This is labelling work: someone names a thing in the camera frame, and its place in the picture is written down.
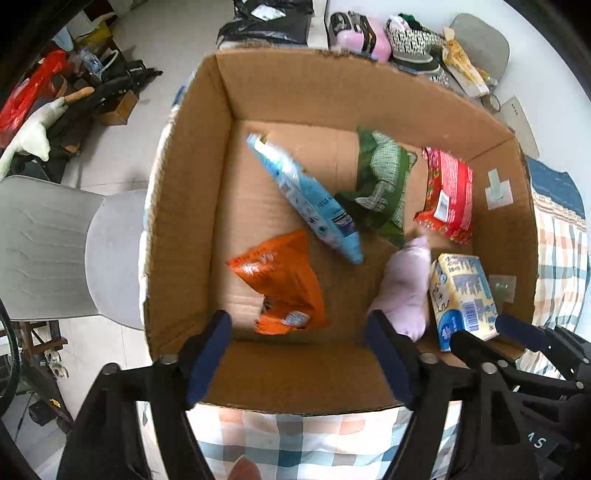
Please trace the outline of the person's left hand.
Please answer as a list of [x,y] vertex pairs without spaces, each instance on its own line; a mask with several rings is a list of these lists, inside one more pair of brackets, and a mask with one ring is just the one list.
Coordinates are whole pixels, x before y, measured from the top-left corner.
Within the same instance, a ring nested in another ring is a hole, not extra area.
[[245,456],[235,462],[228,474],[228,480],[260,480],[261,478],[259,467]]

